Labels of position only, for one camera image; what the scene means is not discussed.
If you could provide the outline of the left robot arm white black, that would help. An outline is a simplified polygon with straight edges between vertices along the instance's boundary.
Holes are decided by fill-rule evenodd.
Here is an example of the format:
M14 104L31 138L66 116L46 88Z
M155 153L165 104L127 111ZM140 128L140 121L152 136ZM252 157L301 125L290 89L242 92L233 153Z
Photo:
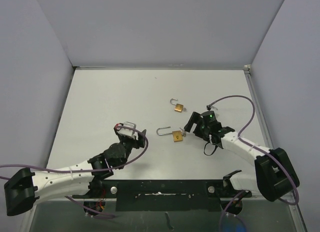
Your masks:
M131 163L132 149L145 151L149 144L146 130L117 124L114 132L119 142L84 162L56 170L20 165L4 184L6 214L17 216L34 205L65 196L99 196L103 180L113 176L114 170Z

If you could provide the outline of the long shackle brass padlock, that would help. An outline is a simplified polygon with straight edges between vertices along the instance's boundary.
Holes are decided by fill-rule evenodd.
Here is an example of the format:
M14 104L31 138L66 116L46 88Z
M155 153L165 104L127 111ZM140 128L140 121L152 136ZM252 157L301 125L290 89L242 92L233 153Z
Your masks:
M174 142L181 142L181 141L183 141L184 137L182 136L180 130L171 131L171 132L167 132L167 133L163 133L163 132L162 132L162 130L166 130L166 129L170 129L170 128L171 128L170 126L157 128L156 134L157 134L158 136L172 135L172 139L173 139Z

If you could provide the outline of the small brass padlock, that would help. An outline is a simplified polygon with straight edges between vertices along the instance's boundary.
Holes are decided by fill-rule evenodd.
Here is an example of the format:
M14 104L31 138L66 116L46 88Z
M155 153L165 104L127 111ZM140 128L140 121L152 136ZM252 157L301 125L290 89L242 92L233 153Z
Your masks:
M170 99L169 102L170 102L171 105L175 106L174 110L176 112L183 112L185 110L184 106L182 104L178 103L178 99L172 98L172 99Z

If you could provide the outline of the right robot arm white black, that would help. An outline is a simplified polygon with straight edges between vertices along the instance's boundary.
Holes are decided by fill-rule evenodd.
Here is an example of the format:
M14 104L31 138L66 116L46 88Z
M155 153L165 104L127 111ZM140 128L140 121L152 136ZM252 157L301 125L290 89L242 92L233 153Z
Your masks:
M236 170L223 178L223 192L230 197L239 191L259 192L270 202L285 194L296 191L300 181L293 165L282 148L270 149L255 145L239 136L228 126L222 126L213 111L202 114L193 112L183 128L207 143L235 153L254 167L254 175L246 175Z

